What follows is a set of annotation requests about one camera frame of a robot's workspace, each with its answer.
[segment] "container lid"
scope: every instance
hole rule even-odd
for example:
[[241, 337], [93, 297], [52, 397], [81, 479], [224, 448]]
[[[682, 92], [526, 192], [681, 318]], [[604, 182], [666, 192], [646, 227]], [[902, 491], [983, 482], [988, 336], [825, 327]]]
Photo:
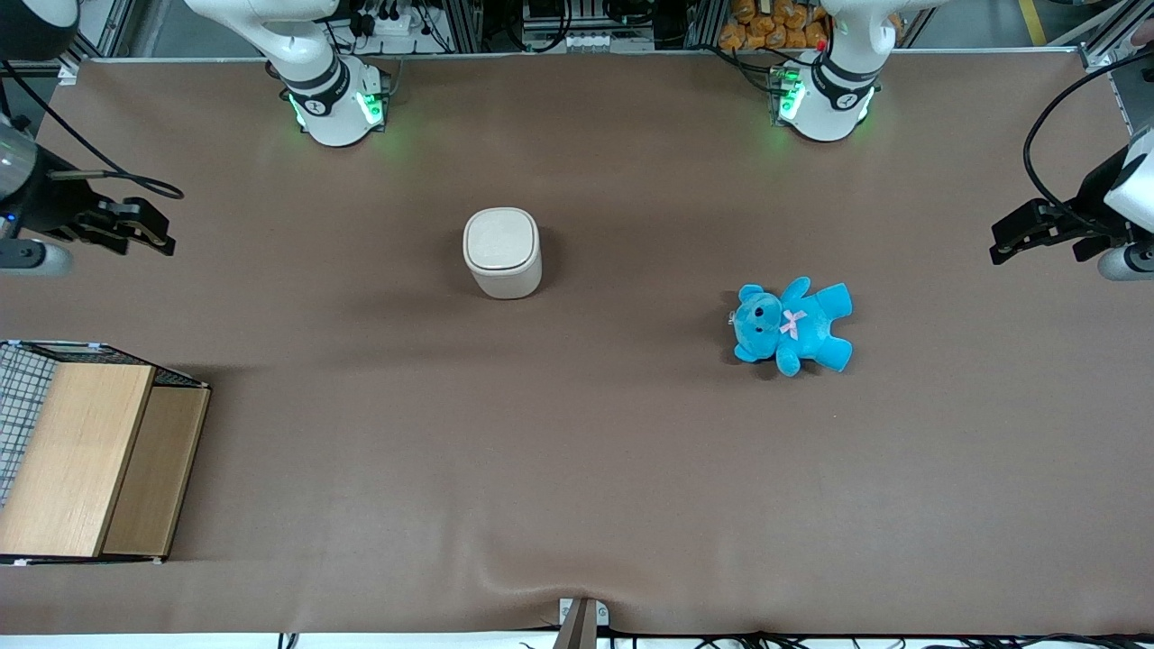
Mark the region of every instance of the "container lid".
[[465, 260], [482, 270], [524, 266], [537, 247], [533, 218], [516, 208], [479, 211], [465, 226]]

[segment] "wooden panel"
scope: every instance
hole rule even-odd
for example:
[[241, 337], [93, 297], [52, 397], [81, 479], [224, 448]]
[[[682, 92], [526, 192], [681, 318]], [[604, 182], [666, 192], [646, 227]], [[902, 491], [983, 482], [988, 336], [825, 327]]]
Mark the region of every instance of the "wooden panel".
[[147, 365], [62, 363], [0, 510], [0, 553], [95, 557], [152, 385]]
[[152, 388], [108, 524], [105, 553], [168, 553], [208, 405], [207, 388]]

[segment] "teddy bear leg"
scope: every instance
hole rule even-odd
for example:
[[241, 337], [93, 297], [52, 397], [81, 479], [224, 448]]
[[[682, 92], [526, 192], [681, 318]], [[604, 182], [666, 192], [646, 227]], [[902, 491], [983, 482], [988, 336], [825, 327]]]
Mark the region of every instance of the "teddy bear leg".
[[841, 372], [849, 363], [849, 357], [854, 353], [854, 345], [849, 341], [830, 336], [822, 346], [818, 348], [814, 360], [820, 365]]
[[845, 284], [834, 284], [814, 294], [830, 320], [845, 318], [854, 312], [854, 303], [849, 299], [849, 289]]

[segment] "teddy bear ear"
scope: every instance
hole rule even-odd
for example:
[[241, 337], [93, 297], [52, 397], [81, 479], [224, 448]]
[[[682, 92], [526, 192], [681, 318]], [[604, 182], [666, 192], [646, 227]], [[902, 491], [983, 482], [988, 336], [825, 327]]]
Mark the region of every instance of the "teddy bear ear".
[[759, 296], [759, 294], [762, 294], [764, 292], [765, 292], [765, 289], [760, 288], [757, 284], [745, 284], [744, 286], [741, 288], [740, 291], [737, 291], [737, 298], [741, 301], [745, 301], [749, 298], [752, 298], [755, 296]]
[[757, 357], [755, 357], [752, 353], [749, 353], [749, 350], [747, 350], [741, 345], [733, 348], [733, 353], [737, 357], [739, 360], [744, 360], [745, 363], [757, 363]]

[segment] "green led light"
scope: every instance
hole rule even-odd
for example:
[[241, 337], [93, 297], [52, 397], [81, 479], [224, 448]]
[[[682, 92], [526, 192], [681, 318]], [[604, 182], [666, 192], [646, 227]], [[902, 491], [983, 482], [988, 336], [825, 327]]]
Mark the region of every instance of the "green led light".
[[292, 95], [288, 95], [288, 103], [292, 104], [292, 110], [297, 113], [297, 124], [299, 124], [301, 128], [306, 128], [305, 115], [300, 114], [300, 106], [297, 104], [297, 99]]
[[369, 124], [381, 122], [381, 100], [372, 95], [357, 94], [357, 103], [360, 104], [361, 112]]
[[779, 117], [781, 119], [794, 119], [797, 117], [797, 106], [801, 105], [801, 100], [805, 98], [805, 84], [801, 81], [795, 81], [793, 88], [784, 97], [781, 97], [781, 111]]

